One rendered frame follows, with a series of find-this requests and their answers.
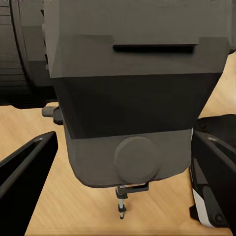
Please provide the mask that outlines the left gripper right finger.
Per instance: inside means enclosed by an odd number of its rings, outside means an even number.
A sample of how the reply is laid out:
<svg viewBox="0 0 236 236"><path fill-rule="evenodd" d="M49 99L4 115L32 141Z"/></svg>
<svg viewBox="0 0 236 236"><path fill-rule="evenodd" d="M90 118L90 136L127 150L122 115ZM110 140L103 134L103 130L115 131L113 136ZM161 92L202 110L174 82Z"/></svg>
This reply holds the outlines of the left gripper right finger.
<svg viewBox="0 0 236 236"><path fill-rule="evenodd" d="M208 133L194 131L191 150L236 236L236 149Z"/></svg>

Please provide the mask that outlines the digital camera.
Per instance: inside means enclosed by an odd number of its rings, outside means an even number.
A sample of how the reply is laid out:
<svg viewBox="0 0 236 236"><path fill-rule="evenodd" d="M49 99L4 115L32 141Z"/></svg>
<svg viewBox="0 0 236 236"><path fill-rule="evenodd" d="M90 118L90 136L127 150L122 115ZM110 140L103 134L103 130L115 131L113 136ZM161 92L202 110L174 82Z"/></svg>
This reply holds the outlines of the digital camera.
<svg viewBox="0 0 236 236"><path fill-rule="evenodd" d="M236 0L0 0L0 106L58 102L84 186L148 191L191 165L235 51Z"/></svg>

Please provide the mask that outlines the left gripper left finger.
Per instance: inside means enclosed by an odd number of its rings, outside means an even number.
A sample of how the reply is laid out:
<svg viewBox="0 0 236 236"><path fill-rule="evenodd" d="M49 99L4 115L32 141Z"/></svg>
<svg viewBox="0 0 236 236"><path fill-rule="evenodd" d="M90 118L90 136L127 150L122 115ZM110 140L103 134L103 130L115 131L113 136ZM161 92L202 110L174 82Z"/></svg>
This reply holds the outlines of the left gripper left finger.
<svg viewBox="0 0 236 236"><path fill-rule="evenodd" d="M25 236L57 151L51 131L0 162L0 236Z"/></svg>

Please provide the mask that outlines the camera tripod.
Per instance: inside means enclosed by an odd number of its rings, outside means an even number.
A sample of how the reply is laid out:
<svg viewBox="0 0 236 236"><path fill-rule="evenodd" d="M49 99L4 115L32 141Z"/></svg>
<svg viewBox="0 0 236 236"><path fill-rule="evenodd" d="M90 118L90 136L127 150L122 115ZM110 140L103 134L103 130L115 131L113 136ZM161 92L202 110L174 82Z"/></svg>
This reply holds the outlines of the camera tripod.
<svg viewBox="0 0 236 236"><path fill-rule="evenodd" d="M58 106L45 106L45 107L43 107L41 110L43 117L53 117L53 110L57 107L59 107L59 105ZM120 186L120 188L126 188L126 186L125 185ZM119 199L118 211L120 212L120 219L123 219L123 212L126 211L123 200L128 199L128 196L127 196L127 194L119 195L118 194L118 187L116 187L116 195L117 195L117 198Z"/></svg>

